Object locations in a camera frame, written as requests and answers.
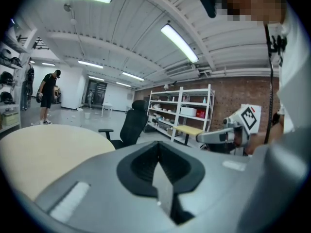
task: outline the helmet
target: helmet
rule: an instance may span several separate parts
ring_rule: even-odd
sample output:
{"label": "helmet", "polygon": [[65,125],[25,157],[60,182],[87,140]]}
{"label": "helmet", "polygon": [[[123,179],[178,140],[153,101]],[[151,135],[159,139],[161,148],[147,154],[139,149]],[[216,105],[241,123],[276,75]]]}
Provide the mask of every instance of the helmet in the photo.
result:
{"label": "helmet", "polygon": [[9,72],[3,72],[0,76],[0,84],[13,85],[13,75]]}
{"label": "helmet", "polygon": [[13,102],[13,97],[11,95],[11,93],[3,91],[0,95],[1,98],[1,102],[4,102],[5,104],[10,104],[10,103],[14,103]]}
{"label": "helmet", "polygon": [[12,54],[8,49],[2,49],[0,52],[0,64],[11,65]]}
{"label": "helmet", "polygon": [[11,59],[12,58],[12,54],[8,49],[2,49],[1,53],[0,53],[0,57],[1,59]]}
{"label": "helmet", "polygon": [[13,58],[11,59],[11,63],[12,63],[13,65],[17,65],[17,66],[21,67],[21,61],[20,61],[20,59],[18,59],[17,57],[13,57]]}
{"label": "helmet", "polygon": [[42,102],[42,97],[39,96],[39,94],[40,94],[40,92],[39,92],[39,90],[38,90],[37,96],[36,96],[35,100],[36,100],[38,103],[41,103],[41,102]]}

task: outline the small white table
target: small white table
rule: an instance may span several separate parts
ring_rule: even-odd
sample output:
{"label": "small white table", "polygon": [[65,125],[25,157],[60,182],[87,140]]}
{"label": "small white table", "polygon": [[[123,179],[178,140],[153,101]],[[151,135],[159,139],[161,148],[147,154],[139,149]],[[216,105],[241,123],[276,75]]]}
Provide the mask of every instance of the small white table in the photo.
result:
{"label": "small white table", "polygon": [[80,163],[115,148],[102,135],[69,125],[38,125],[8,134],[0,156],[9,183],[31,200]]}
{"label": "small white table", "polygon": [[127,113],[129,110],[131,110],[132,109],[132,106],[126,106],[126,111],[125,111],[125,113]]}
{"label": "small white table", "polygon": [[104,102],[104,103],[103,103],[103,107],[102,107],[102,117],[103,117],[104,107],[105,107],[105,106],[108,107],[108,110],[110,110],[110,111],[109,111],[109,116],[110,116],[111,111],[112,111],[112,104],[111,104],[111,103]]}

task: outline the trash can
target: trash can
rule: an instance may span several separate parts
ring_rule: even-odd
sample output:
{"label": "trash can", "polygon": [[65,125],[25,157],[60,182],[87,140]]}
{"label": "trash can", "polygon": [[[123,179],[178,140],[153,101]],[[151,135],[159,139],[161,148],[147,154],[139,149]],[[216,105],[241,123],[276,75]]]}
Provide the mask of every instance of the trash can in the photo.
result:
{"label": "trash can", "polygon": [[85,117],[86,119],[89,119],[90,115],[91,115],[90,112],[84,112],[84,117]]}

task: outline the black rubber cover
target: black rubber cover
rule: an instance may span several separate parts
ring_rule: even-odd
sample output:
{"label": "black rubber cover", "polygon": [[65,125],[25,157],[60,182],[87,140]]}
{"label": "black rubber cover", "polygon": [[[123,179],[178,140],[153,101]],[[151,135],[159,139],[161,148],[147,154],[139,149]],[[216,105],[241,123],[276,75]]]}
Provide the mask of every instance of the black rubber cover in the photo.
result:
{"label": "black rubber cover", "polygon": [[124,157],[117,166],[117,176],[131,193],[157,198],[152,180],[158,162],[172,183],[175,195],[193,191],[205,175],[199,160],[155,141]]}

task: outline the man in black shirt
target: man in black shirt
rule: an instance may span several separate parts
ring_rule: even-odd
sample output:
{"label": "man in black shirt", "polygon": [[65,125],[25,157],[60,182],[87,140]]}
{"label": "man in black shirt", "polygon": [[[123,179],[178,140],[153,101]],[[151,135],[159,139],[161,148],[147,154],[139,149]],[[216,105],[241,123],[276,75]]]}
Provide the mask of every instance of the man in black shirt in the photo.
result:
{"label": "man in black shirt", "polygon": [[39,96],[42,97],[41,112],[40,112],[40,124],[51,124],[48,120],[48,109],[51,107],[52,99],[55,98],[54,87],[56,80],[60,76],[60,70],[56,70],[54,73],[45,75],[39,88]]}

